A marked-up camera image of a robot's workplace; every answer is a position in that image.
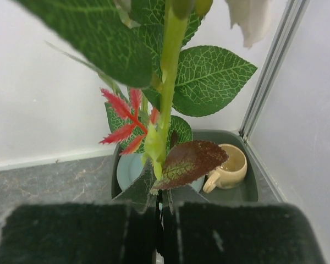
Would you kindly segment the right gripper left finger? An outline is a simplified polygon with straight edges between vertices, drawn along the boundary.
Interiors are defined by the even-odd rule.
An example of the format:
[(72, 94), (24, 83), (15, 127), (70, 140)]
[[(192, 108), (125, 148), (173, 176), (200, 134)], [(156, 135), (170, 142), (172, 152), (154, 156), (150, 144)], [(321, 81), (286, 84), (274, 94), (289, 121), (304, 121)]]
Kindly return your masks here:
[(157, 196), (150, 194), (154, 182), (153, 167), (148, 159), (136, 181), (115, 198), (126, 205), (121, 263), (156, 262)]

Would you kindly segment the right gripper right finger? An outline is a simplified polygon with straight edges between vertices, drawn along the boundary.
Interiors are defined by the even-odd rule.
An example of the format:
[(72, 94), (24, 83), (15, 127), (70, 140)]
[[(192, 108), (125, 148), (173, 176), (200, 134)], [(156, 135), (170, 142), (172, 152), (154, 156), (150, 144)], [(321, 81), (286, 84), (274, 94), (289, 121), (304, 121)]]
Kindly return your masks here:
[(163, 192), (163, 246), (164, 263), (185, 263), (184, 221), (180, 219), (179, 208), (185, 203), (208, 203), (190, 185)]

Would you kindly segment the pink rose stem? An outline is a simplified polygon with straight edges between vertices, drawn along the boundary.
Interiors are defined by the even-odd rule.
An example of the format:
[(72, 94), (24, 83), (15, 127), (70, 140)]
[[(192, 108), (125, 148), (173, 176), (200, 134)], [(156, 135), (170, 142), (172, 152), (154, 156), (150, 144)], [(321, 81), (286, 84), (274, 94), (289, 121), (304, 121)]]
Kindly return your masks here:
[(226, 107), (256, 66), (213, 45), (187, 47), (212, 1), (20, 1), (83, 56), (108, 85), (101, 89), (111, 132), (101, 144), (142, 153), (152, 168), (152, 195), (184, 186), (229, 157), (194, 140), (183, 116)]

